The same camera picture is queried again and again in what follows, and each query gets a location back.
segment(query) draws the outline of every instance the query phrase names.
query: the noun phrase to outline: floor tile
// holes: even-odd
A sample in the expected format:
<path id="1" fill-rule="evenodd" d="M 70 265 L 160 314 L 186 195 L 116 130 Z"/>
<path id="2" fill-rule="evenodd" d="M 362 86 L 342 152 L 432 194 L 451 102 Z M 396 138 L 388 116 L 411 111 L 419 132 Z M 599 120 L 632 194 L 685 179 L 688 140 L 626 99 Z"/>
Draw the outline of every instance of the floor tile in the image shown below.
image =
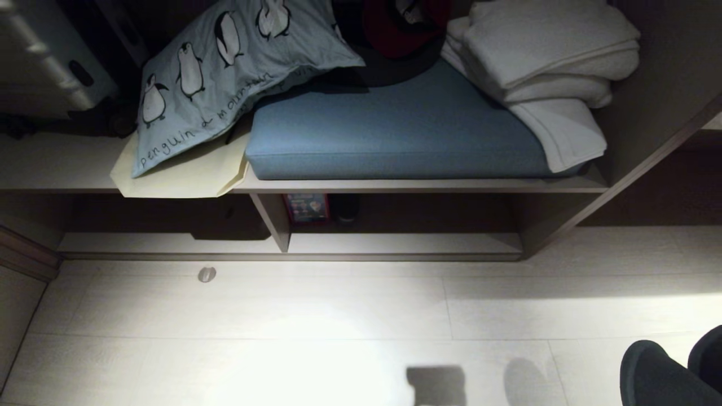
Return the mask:
<path id="1" fill-rule="evenodd" d="M 128 406 L 149 346 L 148 340 L 28 334 L 1 400 Z"/>
<path id="2" fill-rule="evenodd" d="M 634 337 L 722 323 L 717 274 L 444 281 L 456 339 Z"/>
<path id="3" fill-rule="evenodd" d="M 28 331 L 64 333 L 91 279 L 92 275 L 61 273 L 58 279 L 50 282 Z"/>
<path id="4" fill-rule="evenodd" d="M 439 278 L 98 275 L 68 328 L 113 337 L 446 339 Z"/>
<path id="5" fill-rule="evenodd" d="M 564 405 L 546 342 L 157 340 L 133 405 Z"/>
<path id="6" fill-rule="evenodd" d="M 673 227 L 671 231 L 689 269 L 722 272 L 722 226 Z"/>
<path id="7" fill-rule="evenodd" d="M 579 227 L 526 261 L 535 275 L 693 273 L 669 227 Z"/>
<path id="8" fill-rule="evenodd" d="M 45 283 L 0 265 L 0 392 Z"/>
<path id="9" fill-rule="evenodd" d="M 559 368 L 569 406 L 622 406 L 619 368 L 629 346 L 653 340 L 683 366 L 704 332 L 603 340 L 552 340 L 550 346 Z"/>

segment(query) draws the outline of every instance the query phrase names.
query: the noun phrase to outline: dark shoe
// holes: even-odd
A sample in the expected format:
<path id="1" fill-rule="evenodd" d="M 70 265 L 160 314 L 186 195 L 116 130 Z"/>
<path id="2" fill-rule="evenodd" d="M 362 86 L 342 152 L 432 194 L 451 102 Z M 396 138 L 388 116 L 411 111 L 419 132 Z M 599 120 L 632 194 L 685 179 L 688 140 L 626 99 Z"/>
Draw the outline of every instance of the dark shoe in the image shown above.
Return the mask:
<path id="1" fill-rule="evenodd" d="M 331 213 L 340 224 L 356 220 L 361 208 L 361 195 L 353 193 L 329 194 Z"/>
<path id="2" fill-rule="evenodd" d="M 722 326 L 705 334 L 695 344 L 687 367 L 694 375 L 722 394 Z"/>
<path id="3" fill-rule="evenodd" d="M 722 406 L 722 395 L 652 341 L 627 349 L 619 389 L 624 406 Z"/>

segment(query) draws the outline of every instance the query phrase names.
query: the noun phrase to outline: dark slipper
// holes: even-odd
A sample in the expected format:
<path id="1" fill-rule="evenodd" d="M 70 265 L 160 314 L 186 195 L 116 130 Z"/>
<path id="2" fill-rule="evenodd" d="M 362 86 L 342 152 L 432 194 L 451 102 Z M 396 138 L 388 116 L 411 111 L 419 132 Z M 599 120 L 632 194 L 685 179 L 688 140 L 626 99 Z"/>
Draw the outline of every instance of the dark slipper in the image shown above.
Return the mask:
<path id="1" fill-rule="evenodd" d="M 722 395 L 671 359 L 655 342 L 632 344 L 620 372 L 624 406 L 722 406 Z"/>
<path id="2" fill-rule="evenodd" d="M 722 394 L 722 326 L 697 341 L 692 348 L 688 369 Z"/>

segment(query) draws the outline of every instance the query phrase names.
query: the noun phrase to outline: folded white towel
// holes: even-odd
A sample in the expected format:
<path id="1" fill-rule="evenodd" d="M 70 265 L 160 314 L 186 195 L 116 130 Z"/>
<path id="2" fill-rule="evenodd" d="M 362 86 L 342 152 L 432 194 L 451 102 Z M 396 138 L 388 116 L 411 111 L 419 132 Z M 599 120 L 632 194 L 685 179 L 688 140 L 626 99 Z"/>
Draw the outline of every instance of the folded white towel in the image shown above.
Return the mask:
<path id="1" fill-rule="evenodd" d="M 460 41 L 469 26 L 468 22 L 468 17 L 449 22 L 442 56 L 500 103 L 546 98 L 579 98 L 590 108 L 601 108 L 612 101 L 609 80 L 578 74 L 541 74 L 511 89 L 502 89 Z"/>
<path id="2" fill-rule="evenodd" d="M 626 79 L 639 66 L 639 43 L 627 41 L 615 47 L 609 47 L 609 53 L 564 64 L 545 71 L 545 74 L 584 74 L 603 77 L 609 80 Z"/>
<path id="3" fill-rule="evenodd" d="M 474 3 L 470 18 L 464 44 L 503 89 L 549 71 L 586 73 L 562 68 L 617 58 L 636 49 L 640 36 L 619 10 L 599 0 L 483 1 Z"/>
<path id="4" fill-rule="evenodd" d="M 470 69 L 472 65 L 465 63 L 452 49 L 448 38 L 441 56 L 477 87 L 490 94 L 489 84 L 493 81 L 488 76 L 484 79 L 473 73 Z M 604 135 L 589 109 L 579 99 L 558 98 L 503 104 L 536 135 L 553 173 L 604 154 Z"/>

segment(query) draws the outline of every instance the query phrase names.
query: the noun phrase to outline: pillow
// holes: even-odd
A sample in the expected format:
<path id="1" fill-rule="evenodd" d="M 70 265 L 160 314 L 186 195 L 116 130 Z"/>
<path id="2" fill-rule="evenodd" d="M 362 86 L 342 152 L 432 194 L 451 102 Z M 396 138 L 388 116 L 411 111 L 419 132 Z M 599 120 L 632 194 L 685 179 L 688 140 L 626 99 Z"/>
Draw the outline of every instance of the pillow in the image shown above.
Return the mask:
<path id="1" fill-rule="evenodd" d="M 143 68 L 132 177 L 227 131 L 265 95 L 364 66 L 329 0 L 221 0 Z"/>

